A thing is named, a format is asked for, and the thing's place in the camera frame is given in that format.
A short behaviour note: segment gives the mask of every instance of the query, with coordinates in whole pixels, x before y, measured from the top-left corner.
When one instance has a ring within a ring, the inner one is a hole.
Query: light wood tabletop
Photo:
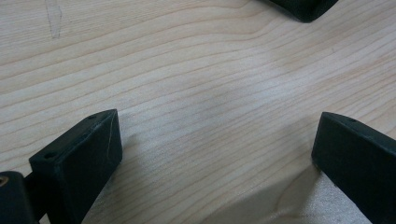
[[[0,168],[117,108],[84,223],[370,223],[310,159],[322,111],[396,138],[396,1],[3,0]]]

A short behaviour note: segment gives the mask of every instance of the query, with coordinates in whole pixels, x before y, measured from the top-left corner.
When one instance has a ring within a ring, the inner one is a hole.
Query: black plastic part
[[[323,113],[313,163],[374,224],[396,223],[396,141],[348,117]]]
[[[271,0],[302,22],[311,22],[323,15],[338,0]]]
[[[20,173],[11,171],[0,173],[0,223],[36,223],[23,176]]]
[[[29,160],[27,185],[40,187],[31,195],[36,218],[47,212],[51,223],[81,223],[121,159],[117,110],[78,123]]]

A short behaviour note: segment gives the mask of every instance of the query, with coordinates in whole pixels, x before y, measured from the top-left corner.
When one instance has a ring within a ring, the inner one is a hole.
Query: black object
[[[323,113],[313,163],[374,224],[396,223],[396,141],[341,115]]]
[[[311,22],[323,15],[338,0],[270,0],[285,8],[302,22]]]
[[[81,223],[122,159],[117,110],[87,117],[29,159],[33,172],[0,173],[0,222]]]

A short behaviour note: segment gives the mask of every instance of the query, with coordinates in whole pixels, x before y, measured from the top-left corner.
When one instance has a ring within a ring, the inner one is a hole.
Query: wooden table
[[[85,223],[369,223],[310,151],[322,111],[396,137],[396,1],[4,0],[0,31],[2,171],[119,110]]]

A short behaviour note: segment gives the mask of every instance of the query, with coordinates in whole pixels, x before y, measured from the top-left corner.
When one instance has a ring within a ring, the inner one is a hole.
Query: wood grain
[[[85,223],[369,223],[310,151],[322,111],[396,137],[395,1],[5,0],[0,31],[1,170],[119,110]]]

